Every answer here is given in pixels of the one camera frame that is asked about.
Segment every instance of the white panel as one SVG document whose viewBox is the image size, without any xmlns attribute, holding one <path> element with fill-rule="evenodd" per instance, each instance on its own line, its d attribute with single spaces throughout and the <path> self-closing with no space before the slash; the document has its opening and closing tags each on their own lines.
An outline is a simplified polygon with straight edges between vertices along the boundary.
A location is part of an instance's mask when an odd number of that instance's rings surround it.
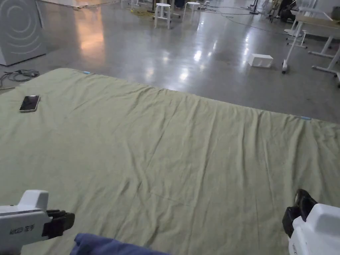
<svg viewBox="0 0 340 255">
<path fill-rule="evenodd" d="M 34 0 L 0 0 L 2 65 L 11 65 L 46 53 Z"/>
</svg>

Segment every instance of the concrete floor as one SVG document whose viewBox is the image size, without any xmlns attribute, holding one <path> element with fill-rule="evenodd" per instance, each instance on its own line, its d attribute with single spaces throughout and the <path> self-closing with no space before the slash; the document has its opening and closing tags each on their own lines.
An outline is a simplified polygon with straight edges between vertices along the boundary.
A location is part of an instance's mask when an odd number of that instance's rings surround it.
<svg viewBox="0 0 340 255">
<path fill-rule="evenodd" d="M 247 0 L 214 0 L 211 5 L 240 7 Z M 202 13 L 191 25 L 174 18 L 172 29 L 151 17 L 138 17 L 124 3 L 80 9 L 40 2 L 49 53 L 0 72 L 36 69 L 41 73 L 68 67 L 114 76 L 152 86 L 274 112 L 309 116 L 340 123 L 340 91 L 333 75 L 315 71 L 311 63 L 327 66 L 329 59 L 296 48 L 291 69 L 281 74 L 288 52 L 283 29 L 261 15 L 227 19 Z M 247 11 L 220 8 L 224 13 Z M 323 42 L 308 41 L 308 50 L 320 51 Z M 251 53 L 274 58 L 271 69 L 252 68 Z M 5 86 L 13 85 L 5 81 Z"/>
</svg>

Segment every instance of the table leg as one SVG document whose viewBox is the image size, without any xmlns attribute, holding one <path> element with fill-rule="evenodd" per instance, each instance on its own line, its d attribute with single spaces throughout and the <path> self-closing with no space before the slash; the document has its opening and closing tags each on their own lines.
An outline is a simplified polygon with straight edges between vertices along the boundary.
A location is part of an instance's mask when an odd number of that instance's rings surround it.
<svg viewBox="0 0 340 255">
<path fill-rule="evenodd" d="M 326 51 L 327 51 L 327 49 L 328 49 L 328 47 L 329 47 L 330 43 L 332 42 L 332 40 L 333 40 L 333 36 L 331 35 L 331 36 L 328 38 L 328 40 L 327 40 L 327 42 L 326 42 L 326 44 L 325 44 L 325 46 L 323 47 L 323 49 L 322 49 L 322 51 L 321 51 L 321 52 L 316 52 L 316 51 L 308 51 L 308 53 L 309 53 L 309 54 L 316 55 L 316 56 L 321 56 L 321 57 L 328 57 L 328 58 L 333 58 L 333 57 L 334 57 L 334 55 L 329 55 L 329 54 L 326 54 Z"/>
<path fill-rule="evenodd" d="M 298 29 L 298 30 L 297 30 L 297 34 L 300 34 L 301 29 L 302 29 L 302 25 L 303 25 L 303 22 L 299 21 L 299 25 L 298 25 L 298 27 L 297 27 L 297 29 Z M 289 60 L 290 55 L 291 55 L 291 53 L 292 53 L 292 51 L 293 51 L 293 48 L 295 47 L 295 44 L 296 44 L 296 41 L 297 41 L 297 40 L 298 40 L 298 38 L 295 37 L 295 39 L 294 39 L 294 41 L 293 41 L 293 43 L 292 43 L 292 46 L 291 46 L 290 49 L 289 49 L 287 58 L 286 58 L 285 60 L 283 60 L 283 66 L 282 66 L 282 73 L 283 73 L 283 74 L 285 74 L 286 71 L 287 71 L 287 69 L 288 69 L 288 60 Z"/>
<path fill-rule="evenodd" d="M 339 60 L 339 57 L 340 57 L 340 47 L 327 68 L 319 67 L 319 66 L 312 66 L 312 68 L 318 69 L 320 71 L 325 71 L 325 72 L 336 74 L 337 72 L 333 70 L 333 67 L 335 66 L 336 62 Z"/>
</svg>

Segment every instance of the mattress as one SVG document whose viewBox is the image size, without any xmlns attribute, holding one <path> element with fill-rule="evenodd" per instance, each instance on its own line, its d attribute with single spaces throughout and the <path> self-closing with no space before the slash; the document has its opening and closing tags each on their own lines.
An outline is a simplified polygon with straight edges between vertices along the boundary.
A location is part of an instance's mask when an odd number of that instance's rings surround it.
<svg viewBox="0 0 340 255">
<path fill-rule="evenodd" d="M 26 95 L 38 110 L 19 113 Z M 295 191 L 340 207 L 337 124 L 57 69 L 0 95 L 0 203 L 75 213 L 22 254 L 91 233 L 171 254 L 288 254 Z"/>
</svg>

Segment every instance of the chair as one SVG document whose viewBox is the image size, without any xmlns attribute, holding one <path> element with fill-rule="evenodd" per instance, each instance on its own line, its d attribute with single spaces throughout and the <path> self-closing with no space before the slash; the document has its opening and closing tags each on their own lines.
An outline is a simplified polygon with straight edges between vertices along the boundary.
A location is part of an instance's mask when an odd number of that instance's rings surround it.
<svg viewBox="0 0 340 255">
<path fill-rule="evenodd" d="M 155 10 L 155 28 L 157 27 L 157 20 L 158 20 L 158 7 L 165 7 L 168 8 L 168 14 L 167 14 L 167 25 L 168 29 L 170 29 L 170 16 L 171 16 L 171 5 L 167 3 L 157 3 L 156 4 L 156 10 Z"/>
<path fill-rule="evenodd" d="M 195 5 L 201 5 L 201 4 L 200 4 L 200 3 L 196 3 L 196 2 L 187 2 L 187 3 L 185 4 L 185 7 L 184 7 L 183 20 L 184 20 L 185 10 L 186 10 L 186 8 L 187 8 L 187 4 L 192 5 L 192 6 L 191 6 L 191 19 L 190 19 L 190 23 L 192 23 L 194 7 L 195 7 Z"/>
</svg>

